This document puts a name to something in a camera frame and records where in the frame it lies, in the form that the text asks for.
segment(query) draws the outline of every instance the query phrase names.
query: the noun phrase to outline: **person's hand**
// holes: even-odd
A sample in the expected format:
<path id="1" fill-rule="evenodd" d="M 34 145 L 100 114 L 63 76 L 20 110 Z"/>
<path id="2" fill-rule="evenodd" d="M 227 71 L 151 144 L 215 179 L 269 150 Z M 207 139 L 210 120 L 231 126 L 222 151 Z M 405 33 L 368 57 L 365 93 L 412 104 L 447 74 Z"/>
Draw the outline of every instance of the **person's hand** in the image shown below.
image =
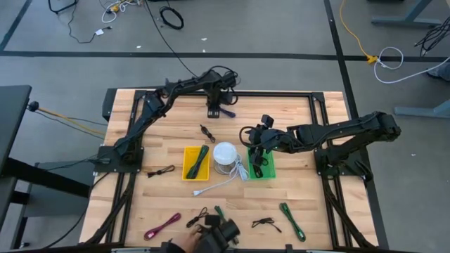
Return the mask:
<path id="1" fill-rule="evenodd" d="M 197 247 L 200 236 L 202 236 L 202 234 L 198 232 L 198 226 L 194 226 L 189 233 L 175 237 L 171 243 L 182 248 L 185 253 L 192 253 L 195 247 Z"/>

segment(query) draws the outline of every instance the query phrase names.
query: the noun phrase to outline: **wooden table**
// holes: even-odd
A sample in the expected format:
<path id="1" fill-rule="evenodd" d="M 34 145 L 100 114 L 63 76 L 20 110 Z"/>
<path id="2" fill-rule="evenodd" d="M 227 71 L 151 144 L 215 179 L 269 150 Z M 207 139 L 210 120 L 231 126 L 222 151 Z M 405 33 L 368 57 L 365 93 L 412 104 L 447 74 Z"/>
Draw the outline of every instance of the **wooden table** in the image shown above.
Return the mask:
<path id="1" fill-rule="evenodd" d="M 118 138 L 126 134 L 133 95 L 132 89 L 117 90 L 105 145 L 114 145 Z M 348 120 L 342 93 L 324 92 L 324 96 L 329 122 Z M 235 179 L 225 186 L 193 197 L 194 190 L 228 178 L 214 171 L 211 159 L 209 181 L 181 180 L 184 147 L 206 144 L 211 150 L 214 148 L 214 144 L 201 133 L 199 124 L 210 130 L 216 143 L 231 142 L 242 155 L 246 148 L 238 138 L 240 128 L 260 123 L 263 114 L 275 119 L 274 128 L 277 129 L 311 124 L 308 100 L 304 98 L 243 96 L 228 109 L 235 112 L 237 117 L 230 119 L 222 115 L 219 119 L 208 119 L 204 96 L 182 96 L 177 98 L 166 118 L 159 119 L 147 129 L 143 136 L 145 154 L 142 170 L 136 179 L 125 245 L 159 247 L 161 242 L 188 232 L 186 223 L 197 216 L 203 207 L 215 214 L 214 206 L 219 205 L 226 218 L 233 219 L 240 229 L 239 248 L 284 249 L 286 244 L 292 244 L 294 249 L 331 249 L 322 182 L 316 174 L 312 152 L 293 155 L 274 152 L 276 179 L 246 183 Z M 147 178 L 146 172 L 171 164 L 176 167 L 174 172 Z M 243 155 L 243 164 L 247 164 L 246 155 Z M 108 215 L 116 180 L 117 174 L 108 175 L 92 190 L 80 242 L 90 238 Z M 341 176 L 341 182 L 347 213 L 367 240 L 376 245 L 377 238 L 363 181 L 355 176 Z M 288 203 L 292 215 L 306 233 L 306 242 L 296 238 L 292 226 L 278 208 L 281 202 Z M 152 240 L 143 239 L 147 230 L 163 224 L 176 212 L 181 213 L 180 221 L 166 227 Z M 283 233 L 267 224 L 251 228 L 253 221 L 266 217 L 272 217 Z M 121 216 L 116 222 L 113 241 L 118 239 L 120 220 Z M 339 218 L 336 223 L 340 244 L 343 245 Z"/>

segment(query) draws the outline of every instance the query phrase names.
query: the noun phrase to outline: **magenta cable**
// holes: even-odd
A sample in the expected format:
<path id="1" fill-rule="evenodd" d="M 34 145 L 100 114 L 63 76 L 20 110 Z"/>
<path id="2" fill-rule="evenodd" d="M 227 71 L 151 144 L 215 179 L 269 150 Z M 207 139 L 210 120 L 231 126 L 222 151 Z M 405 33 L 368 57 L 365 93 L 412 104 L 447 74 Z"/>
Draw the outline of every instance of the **magenta cable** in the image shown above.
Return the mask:
<path id="1" fill-rule="evenodd" d="M 180 213 L 176 213 L 174 214 L 174 216 L 172 216 L 169 221 L 166 221 L 166 223 L 162 224 L 159 227 L 156 228 L 152 228 L 149 231 L 147 231 L 144 235 L 143 235 L 143 239 L 144 240 L 150 240 L 151 238 L 155 237 L 155 235 L 157 235 L 163 228 L 167 227 L 168 225 L 174 223 L 175 221 L 179 221 L 179 219 L 181 219 L 181 214 Z"/>

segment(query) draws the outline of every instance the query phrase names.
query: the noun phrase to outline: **white charging cable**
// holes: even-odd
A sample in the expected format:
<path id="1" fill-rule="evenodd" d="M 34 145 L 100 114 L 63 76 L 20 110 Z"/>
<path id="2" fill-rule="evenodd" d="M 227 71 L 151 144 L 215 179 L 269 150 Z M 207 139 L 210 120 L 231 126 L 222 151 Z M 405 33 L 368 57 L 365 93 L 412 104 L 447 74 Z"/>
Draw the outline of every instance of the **white charging cable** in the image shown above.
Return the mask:
<path id="1" fill-rule="evenodd" d="M 400 55 L 401 55 L 401 61 L 400 61 L 400 64 L 399 64 L 398 66 L 396 66 L 396 67 L 390 67 L 390 66 L 384 64 L 384 63 L 380 60 L 380 59 L 381 59 L 381 56 L 382 56 L 382 54 L 383 54 L 383 52 L 384 52 L 386 49 L 394 49 L 394 50 L 397 50 L 397 51 L 400 53 Z M 406 80 L 406 79 L 408 79 L 408 78 L 415 77 L 416 75 L 420 75 L 420 74 L 423 74 L 423 73 L 428 72 L 428 71 L 430 71 L 430 70 L 433 70 L 433 69 L 435 69 L 435 68 L 437 68 L 437 67 L 440 67 L 440 66 L 442 66 L 443 64 L 445 64 L 447 61 L 450 60 L 450 57 L 448 57 L 445 61 L 443 61 L 442 63 L 440 63 L 440 64 L 438 64 L 438 65 L 436 65 L 436 66 L 434 66 L 434 67 L 432 67 L 432 68 L 429 68 L 429 69 L 427 69 L 427 70 L 420 71 L 420 72 L 418 72 L 418 73 L 415 73 L 415 74 L 412 74 L 412 75 L 410 75 L 410 76 L 407 76 L 407 77 L 404 77 L 404 78 L 401 78 L 401 79 L 398 79 L 398 80 L 394 80 L 394 81 L 383 81 L 383 80 L 381 80 L 381 79 L 378 77 L 378 75 L 377 75 L 377 64 L 378 64 L 378 63 L 381 65 L 381 67 L 386 67 L 387 69 L 390 69 L 390 70 L 396 70 L 396 69 L 399 69 L 399 68 L 401 67 L 401 65 L 403 65 L 403 58 L 404 58 L 404 57 L 403 57 L 403 53 L 400 51 L 400 49 L 395 48 L 395 47 L 393 47 L 393 46 L 388 46 L 387 48 L 384 48 L 384 49 L 380 52 L 380 55 L 378 56 L 378 59 L 377 59 L 376 63 L 373 65 L 373 74 L 375 74 L 376 79 L 377 79 L 378 81 L 382 82 L 383 84 L 395 84 L 395 83 L 397 83 L 397 82 L 404 81 L 404 80 Z"/>
<path id="2" fill-rule="evenodd" d="M 110 23 L 110 22 L 114 21 L 117 18 L 116 12 L 111 11 L 110 13 L 114 14 L 114 18 L 112 20 L 105 21 L 105 14 L 107 13 L 107 11 L 110 10 L 111 6 L 114 6 L 114 5 L 117 5 L 117 4 L 119 4 L 119 9 L 120 9 L 121 12 L 125 12 L 126 11 L 127 5 L 137 5 L 136 3 L 132 3 L 130 1 L 123 1 L 123 2 L 122 1 L 116 1 L 115 3 L 110 4 L 108 7 L 106 7 L 105 11 L 103 12 L 103 15 L 101 16 L 101 22 Z"/>
<path id="3" fill-rule="evenodd" d="M 219 169 L 219 171 L 220 171 L 221 173 L 223 173 L 223 174 L 225 174 L 225 175 L 229 175 L 229 176 L 230 176 L 230 179 L 228 179 L 227 181 L 224 181 L 224 182 L 222 182 L 222 183 L 218 183 L 217 185 L 213 185 L 213 186 L 207 187 L 207 188 L 205 188 L 205 189 L 203 189 L 203 190 L 194 190 L 194 192 L 193 192 L 194 196 L 197 196 L 197 195 L 199 195 L 199 194 L 205 192 L 206 190 L 210 190 L 210 189 L 216 188 L 216 187 L 218 187 L 218 186 L 222 186 L 222 185 L 224 185 L 224 184 L 226 184 L 226 183 L 229 183 L 229 182 L 231 182 L 233 179 L 235 179 L 236 177 L 238 177 L 238 175 L 240 176 L 240 179 L 242 179 L 242 181 L 244 181 L 244 182 L 247 181 L 247 180 L 248 180 L 248 177 L 249 177 L 249 174 L 248 174 L 247 169 L 245 169 L 245 168 L 244 168 L 244 165 L 242 165 L 242 158 L 240 157 L 239 154 L 238 154 L 238 156 L 237 156 L 237 158 L 236 158 L 235 165 L 234 165 L 234 167 L 231 169 L 230 172 L 225 172 L 225 171 L 223 171 L 220 167 L 219 167 L 218 169 Z"/>

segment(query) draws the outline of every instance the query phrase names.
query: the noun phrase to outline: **concrete floor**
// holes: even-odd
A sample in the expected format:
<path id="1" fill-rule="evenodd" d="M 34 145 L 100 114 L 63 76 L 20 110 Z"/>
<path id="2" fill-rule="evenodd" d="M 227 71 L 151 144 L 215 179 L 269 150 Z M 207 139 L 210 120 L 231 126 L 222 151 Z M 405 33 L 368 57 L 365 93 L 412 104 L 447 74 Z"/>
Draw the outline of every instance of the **concrete floor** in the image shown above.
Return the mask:
<path id="1" fill-rule="evenodd" d="M 54 1 L 54 8 L 71 1 Z M 0 9 L 0 37 L 7 33 L 25 0 L 4 2 Z M 341 1 L 330 2 L 344 54 L 362 55 L 355 40 L 340 24 Z M 345 20 L 372 54 L 386 46 L 396 46 L 406 56 L 418 56 L 413 43 L 426 30 L 370 24 L 372 15 L 405 13 L 412 4 L 408 0 L 402 4 L 348 0 Z M 164 2 L 151 3 L 150 7 L 156 14 L 162 5 Z M 162 28 L 177 52 L 336 54 L 322 1 L 191 0 L 171 1 L 171 5 L 183 15 L 186 24 L 181 31 Z M 97 1 L 80 0 L 72 22 L 73 34 L 85 40 L 105 27 L 101 13 Z M 77 44 L 68 36 L 70 14 L 71 10 L 56 16 L 49 12 L 46 1 L 34 0 L 5 50 L 169 52 L 143 8 L 129 6 L 111 24 L 113 29 L 96 37 L 91 44 Z M 441 20 L 449 14 L 445 0 L 434 0 L 423 13 L 424 17 Z M 448 56 L 448 45 L 449 40 L 444 40 L 430 56 Z M 195 73 L 212 65 L 231 67 L 242 78 L 239 89 L 345 92 L 336 60 L 185 58 L 184 62 Z M 393 113 L 392 108 L 398 105 L 434 107 L 450 98 L 450 84 L 446 82 L 419 76 L 386 85 L 375 79 L 373 67 L 365 62 L 346 64 L 360 115 L 374 110 Z M 435 64 L 404 63 L 398 71 L 380 70 L 379 75 L 383 79 L 398 79 Z M 31 100 L 39 101 L 43 108 L 102 121 L 101 104 L 107 88 L 161 85 L 165 78 L 184 79 L 190 75 L 176 58 L 0 56 L 0 77 L 0 85 L 31 85 Z M 415 117 L 396 120 L 402 129 L 401 137 L 393 143 L 369 147 L 390 248 L 443 252 L 450 234 L 450 220 L 446 217 L 450 211 L 450 200 L 446 197 L 450 189 L 446 160 L 450 121 Z M 27 112 L 11 156 L 30 164 L 78 160 L 94 154 L 100 142 Z M 24 239 L 33 247 L 43 247 L 64 234 L 76 220 L 76 215 L 30 219 Z M 59 245 L 75 244 L 80 229 L 75 229 Z M 1 249 L 8 245 L 7 230 L 4 226 L 0 234 Z"/>

